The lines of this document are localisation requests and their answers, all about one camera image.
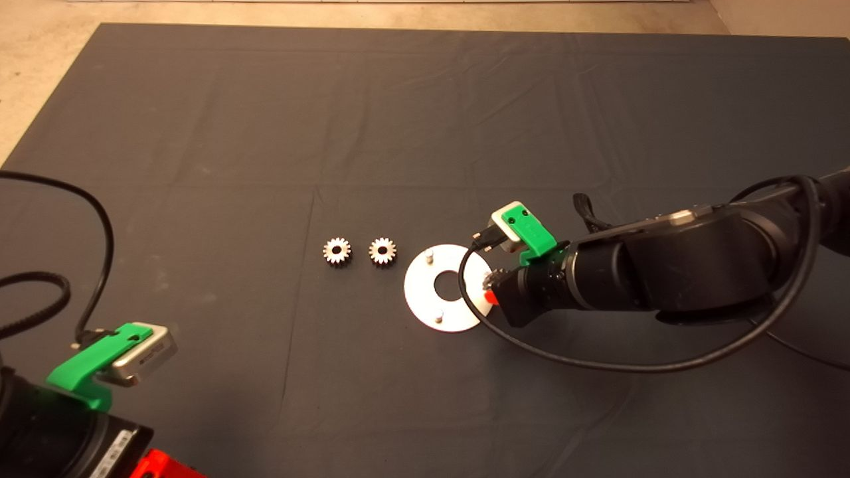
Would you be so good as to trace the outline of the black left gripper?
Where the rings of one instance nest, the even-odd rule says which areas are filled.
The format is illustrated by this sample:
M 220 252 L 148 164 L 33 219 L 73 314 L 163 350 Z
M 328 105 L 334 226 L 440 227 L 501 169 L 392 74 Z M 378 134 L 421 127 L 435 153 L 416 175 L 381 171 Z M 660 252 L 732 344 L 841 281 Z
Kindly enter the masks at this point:
M 143 456 L 153 435 L 147 426 L 91 410 L 65 394 L 13 385 L 15 477 L 206 477 L 164 451 Z

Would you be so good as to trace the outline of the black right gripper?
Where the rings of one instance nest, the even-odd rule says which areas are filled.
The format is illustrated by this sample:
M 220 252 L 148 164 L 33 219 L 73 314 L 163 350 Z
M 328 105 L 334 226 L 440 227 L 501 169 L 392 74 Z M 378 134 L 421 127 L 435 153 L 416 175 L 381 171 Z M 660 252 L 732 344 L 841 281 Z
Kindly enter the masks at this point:
M 495 293 L 483 291 L 487 303 L 500 306 L 510 327 L 525 327 L 549 311 L 585 311 L 585 303 L 572 293 L 566 260 L 568 242 L 561 242 L 526 266 L 495 272 Z

